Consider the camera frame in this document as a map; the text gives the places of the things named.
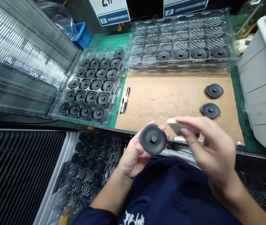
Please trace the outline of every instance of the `white sponge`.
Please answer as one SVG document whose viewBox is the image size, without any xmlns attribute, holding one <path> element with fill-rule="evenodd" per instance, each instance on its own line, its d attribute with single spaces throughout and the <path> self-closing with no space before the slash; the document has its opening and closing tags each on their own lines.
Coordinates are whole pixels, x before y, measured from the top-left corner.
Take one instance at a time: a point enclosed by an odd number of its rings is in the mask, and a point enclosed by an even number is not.
<svg viewBox="0 0 266 225">
<path fill-rule="evenodd" d="M 198 129 L 196 129 L 196 128 L 188 125 L 188 124 L 178 123 L 175 118 L 168 119 L 167 123 L 169 124 L 169 126 L 172 128 L 172 130 L 175 132 L 175 134 L 177 136 L 182 136 L 181 132 L 180 132 L 180 129 L 183 129 L 183 128 L 186 128 L 186 129 L 190 130 L 194 134 L 198 134 L 199 133 Z"/>
</svg>

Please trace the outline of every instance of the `brown cardboard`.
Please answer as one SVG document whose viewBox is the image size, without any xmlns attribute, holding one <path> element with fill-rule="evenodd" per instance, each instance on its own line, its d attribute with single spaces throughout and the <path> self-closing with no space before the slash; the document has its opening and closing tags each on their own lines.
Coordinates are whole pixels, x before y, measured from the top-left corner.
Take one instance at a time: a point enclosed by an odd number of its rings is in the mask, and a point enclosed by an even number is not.
<svg viewBox="0 0 266 225">
<path fill-rule="evenodd" d="M 223 95 L 217 99 L 211 99 L 205 93 L 206 86 L 212 83 L 217 83 L 224 89 Z M 131 88 L 127 109 L 125 113 L 118 114 L 116 129 L 139 131 L 155 120 L 157 125 L 166 126 L 166 134 L 176 137 L 167 125 L 167 119 L 183 115 L 203 116 L 201 106 L 212 102 L 221 111 L 214 121 L 236 144 L 244 145 L 229 72 L 128 72 L 126 85 Z"/>
</svg>

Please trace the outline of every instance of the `person's right hand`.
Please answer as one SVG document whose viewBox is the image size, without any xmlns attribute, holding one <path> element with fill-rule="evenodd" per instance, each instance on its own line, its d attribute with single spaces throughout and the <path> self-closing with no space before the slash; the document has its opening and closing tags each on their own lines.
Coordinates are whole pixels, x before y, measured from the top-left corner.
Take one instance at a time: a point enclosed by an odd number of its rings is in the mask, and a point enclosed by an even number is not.
<svg viewBox="0 0 266 225">
<path fill-rule="evenodd" d="M 203 146 L 189 129 L 181 129 L 199 167 L 213 185 L 225 191 L 238 178 L 235 172 L 236 146 L 233 139 L 207 117 L 176 117 L 178 123 L 188 124 L 204 136 Z"/>
</svg>

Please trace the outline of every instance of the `black cable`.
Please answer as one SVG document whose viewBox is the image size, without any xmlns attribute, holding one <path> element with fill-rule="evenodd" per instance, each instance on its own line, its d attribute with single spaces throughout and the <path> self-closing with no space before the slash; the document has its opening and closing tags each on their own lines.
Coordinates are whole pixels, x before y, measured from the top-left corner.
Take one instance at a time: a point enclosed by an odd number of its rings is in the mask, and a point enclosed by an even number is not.
<svg viewBox="0 0 266 225">
<path fill-rule="evenodd" d="M 136 16 L 136 18 L 138 18 L 138 19 L 140 19 L 140 20 L 143 20 L 143 18 L 142 17 L 140 17 L 140 16 L 137 16 L 129 7 L 128 7 L 128 9 L 129 9 L 129 11 L 134 15 L 134 16 Z"/>
<path fill-rule="evenodd" d="M 47 123 L 55 123 L 59 120 L 51 121 L 51 122 L 44 122 L 44 123 L 23 123 L 23 122 L 9 122 L 9 121 L 0 121 L 0 123 L 13 123 L 13 124 L 47 124 Z"/>
</svg>

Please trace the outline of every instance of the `workbench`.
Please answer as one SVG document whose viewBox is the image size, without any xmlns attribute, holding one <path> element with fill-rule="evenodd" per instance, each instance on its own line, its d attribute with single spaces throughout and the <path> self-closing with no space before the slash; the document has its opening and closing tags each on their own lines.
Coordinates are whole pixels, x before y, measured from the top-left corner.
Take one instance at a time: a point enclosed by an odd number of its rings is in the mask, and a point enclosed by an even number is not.
<svg viewBox="0 0 266 225">
<path fill-rule="evenodd" d="M 89 48 L 97 48 L 97 47 L 111 47 L 111 46 L 119 46 L 119 45 L 128 45 L 130 41 L 130 34 L 131 30 L 121 31 L 121 32 L 111 32 L 111 33 L 105 33 L 105 34 L 95 34 L 89 44 Z M 233 67 L 231 70 L 231 76 L 232 76 L 232 83 L 233 83 L 233 89 L 235 94 L 235 101 L 237 106 L 237 112 L 238 112 L 238 118 L 240 127 L 243 133 L 244 137 L 244 143 L 245 146 L 238 146 L 239 151 L 243 152 L 249 152 L 249 153 L 256 153 L 256 154 L 262 154 L 266 156 L 266 148 L 262 146 L 254 137 L 253 131 L 250 127 L 248 115 L 246 112 L 244 112 L 244 97 L 242 93 L 242 88 L 239 80 L 239 74 L 237 67 Z M 122 90 L 120 92 L 119 98 L 122 98 L 123 95 L 123 89 L 125 84 L 125 77 L 121 78 L 121 86 Z M 107 127 L 114 129 L 117 115 L 118 115 L 118 109 L 120 107 L 121 101 L 118 100 L 118 104 L 115 107 L 115 112 L 113 112 L 113 116 L 110 117 Z"/>
</svg>

